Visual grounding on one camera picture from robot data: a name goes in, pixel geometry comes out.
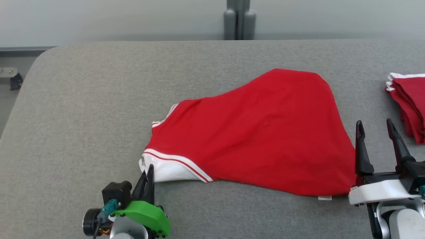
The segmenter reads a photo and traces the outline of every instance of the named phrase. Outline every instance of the gray fabric surface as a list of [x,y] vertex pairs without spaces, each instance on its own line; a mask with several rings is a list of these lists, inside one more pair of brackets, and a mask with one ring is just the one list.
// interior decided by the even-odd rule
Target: gray fabric surface
[[[104,42],[49,50],[28,73],[3,133],[1,238],[86,238],[81,221],[102,205],[103,187],[140,176],[152,121],[176,102],[229,91],[273,68],[320,74],[351,140],[363,120],[376,171],[391,171],[386,118],[404,132],[384,82],[389,72],[423,73],[424,66],[420,40]],[[405,141],[425,158],[425,146]],[[346,197],[169,182],[157,184],[156,201],[175,239],[372,238],[366,208]]]

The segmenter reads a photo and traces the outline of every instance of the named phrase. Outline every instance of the stack of folded clothes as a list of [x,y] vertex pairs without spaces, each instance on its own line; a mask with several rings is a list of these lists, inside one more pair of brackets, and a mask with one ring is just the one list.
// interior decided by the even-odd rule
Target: stack of folded clothes
[[390,73],[385,89],[401,107],[406,134],[425,144],[425,74]]

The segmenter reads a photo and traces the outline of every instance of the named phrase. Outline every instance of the garment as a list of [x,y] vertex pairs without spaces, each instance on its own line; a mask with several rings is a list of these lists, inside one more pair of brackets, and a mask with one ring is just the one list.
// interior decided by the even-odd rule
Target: garment
[[271,70],[235,90],[173,105],[153,122],[141,169],[155,181],[229,180],[298,195],[346,194],[354,148],[329,85],[316,73]]
[[425,74],[390,73],[386,90],[400,105],[406,134],[425,144]]

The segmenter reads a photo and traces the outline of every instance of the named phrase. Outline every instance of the tag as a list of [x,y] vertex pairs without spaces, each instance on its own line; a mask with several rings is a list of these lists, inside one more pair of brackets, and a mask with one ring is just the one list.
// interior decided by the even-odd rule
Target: tag
[[146,164],[143,158],[139,159],[139,167],[140,167],[140,171],[142,171],[143,173],[143,171],[146,169]]
[[331,201],[332,200],[332,196],[319,196],[319,200]]

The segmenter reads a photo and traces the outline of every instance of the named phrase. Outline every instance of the robotic arm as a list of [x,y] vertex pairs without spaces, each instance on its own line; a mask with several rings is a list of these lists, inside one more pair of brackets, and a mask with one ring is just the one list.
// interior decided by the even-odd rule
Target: robotic arm
[[[356,186],[350,204],[366,204],[374,239],[422,239],[425,237],[425,161],[416,162],[387,119],[397,165],[395,172],[375,173],[369,161],[361,121],[356,126]],[[398,207],[383,212],[386,207]]]
[[109,239],[153,239],[170,234],[170,222],[162,206],[155,206],[153,165],[142,173],[133,193],[128,181],[111,182],[102,190],[103,208],[92,208],[84,216],[84,234],[105,234]]

